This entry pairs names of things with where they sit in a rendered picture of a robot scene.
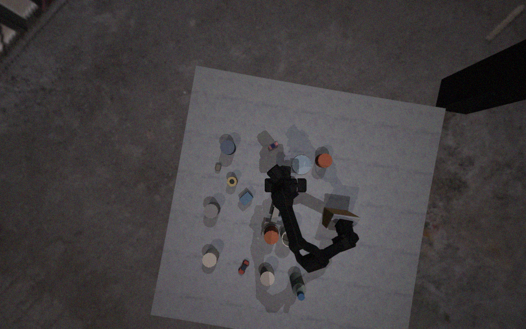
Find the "yellow hollow cylinder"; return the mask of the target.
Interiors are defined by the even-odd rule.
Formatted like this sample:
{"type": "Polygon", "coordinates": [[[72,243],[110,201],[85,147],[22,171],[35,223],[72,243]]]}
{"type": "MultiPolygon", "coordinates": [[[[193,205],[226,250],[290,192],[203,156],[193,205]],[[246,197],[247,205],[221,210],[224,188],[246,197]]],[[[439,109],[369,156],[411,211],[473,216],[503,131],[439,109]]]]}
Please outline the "yellow hollow cylinder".
{"type": "Polygon", "coordinates": [[[237,184],[237,182],[238,182],[238,179],[235,176],[232,176],[232,177],[228,178],[228,180],[227,180],[227,183],[228,183],[229,186],[235,186],[237,184]],[[234,180],[234,183],[231,182],[231,179],[234,180]]]}

